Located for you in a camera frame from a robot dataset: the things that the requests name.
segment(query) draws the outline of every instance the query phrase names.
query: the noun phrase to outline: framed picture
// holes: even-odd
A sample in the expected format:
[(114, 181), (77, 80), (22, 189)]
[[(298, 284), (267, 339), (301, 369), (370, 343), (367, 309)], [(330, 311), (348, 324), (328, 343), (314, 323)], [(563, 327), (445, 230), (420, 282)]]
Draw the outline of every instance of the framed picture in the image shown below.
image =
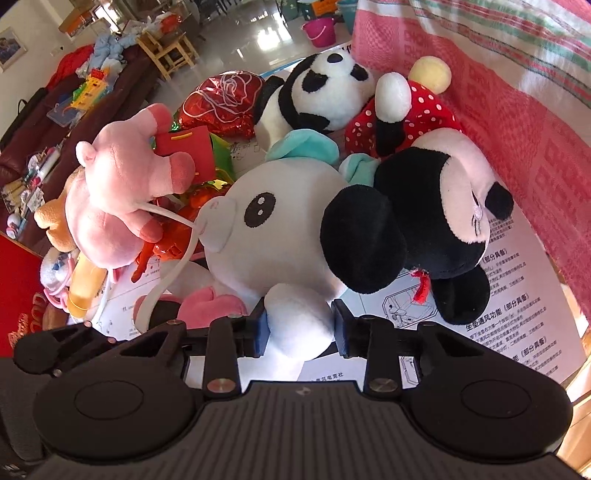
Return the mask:
[(6, 70), (22, 57), (27, 49), (17, 38), (12, 28), (0, 32), (0, 70)]

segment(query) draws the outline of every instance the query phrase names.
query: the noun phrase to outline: red tassel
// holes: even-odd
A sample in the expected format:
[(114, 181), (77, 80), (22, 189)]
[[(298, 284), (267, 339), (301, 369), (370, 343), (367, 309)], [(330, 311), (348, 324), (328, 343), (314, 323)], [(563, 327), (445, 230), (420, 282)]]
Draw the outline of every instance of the red tassel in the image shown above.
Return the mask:
[(410, 274), (413, 277), (418, 277), (421, 282), (414, 294), (413, 301), (422, 305), (427, 301), (429, 290), (431, 290), (431, 279), (429, 278), (429, 274), (424, 270), (415, 270), (410, 272)]

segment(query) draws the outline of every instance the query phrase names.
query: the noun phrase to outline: brown leather sofa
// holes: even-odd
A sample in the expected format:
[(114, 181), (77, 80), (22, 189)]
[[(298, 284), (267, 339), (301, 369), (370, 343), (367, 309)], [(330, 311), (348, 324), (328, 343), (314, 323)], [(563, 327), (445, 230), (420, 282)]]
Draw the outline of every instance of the brown leather sofa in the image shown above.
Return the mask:
[[(55, 106), (58, 99), (77, 89), (82, 80), (76, 75), (64, 78), (54, 89), (42, 98), (29, 115), (19, 121), (6, 147), (0, 153), (0, 186), (3, 186), (27, 173), (28, 159), (47, 147), (52, 147), (68, 135), (64, 142), (59, 162), (43, 184), (45, 201), (57, 198), (61, 193), (66, 179), (79, 165), (76, 159), (76, 144), (79, 141), (92, 142), (98, 132), (108, 123), (126, 120), (137, 113), (156, 84), (158, 69), (135, 45), (124, 50), (127, 66), (115, 83), (113, 92), (105, 96), (89, 111), (71, 131), (62, 128), (50, 120), (46, 114)], [(0, 205), (0, 228), (6, 228), (8, 212)], [(18, 241), (32, 250), (45, 254), (49, 248), (48, 240), (29, 215), (27, 224)]]

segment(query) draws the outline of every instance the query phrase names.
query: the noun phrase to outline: plush eye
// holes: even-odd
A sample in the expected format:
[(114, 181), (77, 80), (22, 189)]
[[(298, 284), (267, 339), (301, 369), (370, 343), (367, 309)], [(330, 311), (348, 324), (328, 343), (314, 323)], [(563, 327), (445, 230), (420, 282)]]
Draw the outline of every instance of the plush eye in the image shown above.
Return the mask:
[(353, 70), (351, 70), (351, 76), (360, 82), (364, 82), (369, 78), (368, 71), (358, 64), (353, 66)]
[(328, 77), (326, 75), (322, 75), (321, 73), (316, 73), (313, 70), (310, 70), (306, 73), (304, 80), (301, 84), (302, 90), (307, 93), (312, 93), (320, 90), (328, 81)]
[(272, 193), (260, 193), (252, 199), (244, 212), (244, 223), (250, 228), (261, 226), (275, 209), (275, 196)]

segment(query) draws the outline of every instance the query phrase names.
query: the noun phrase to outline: red cloth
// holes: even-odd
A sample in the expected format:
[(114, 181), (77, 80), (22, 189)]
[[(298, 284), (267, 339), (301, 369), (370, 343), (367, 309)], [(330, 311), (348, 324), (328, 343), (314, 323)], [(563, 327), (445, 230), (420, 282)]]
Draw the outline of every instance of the red cloth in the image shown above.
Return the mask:
[(82, 67), (82, 64), (88, 60), (94, 50), (94, 45), (85, 45), (84, 47), (77, 48), (73, 52), (66, 54), (60, 60), (60, 64), (57, 66), (56, 72), (49, 80), (49, 83), (47, 84), (47, 90), (51, 90), (68, 75), (75, 73), (76, 69)]
[[(462, 131), (460, 122), (437, 95), (412, 80), (408, 81), (408, 85), (411, 88), (411, 108), (404, 119), (404, 142), (396, 151), (410, 147), (418, 137), (437, 128)], [(349, 154), (367, 153), (378, 158), (375, 152), (375, 124), (375, 99), (372, 98), (345, 127), (345, 148)]]

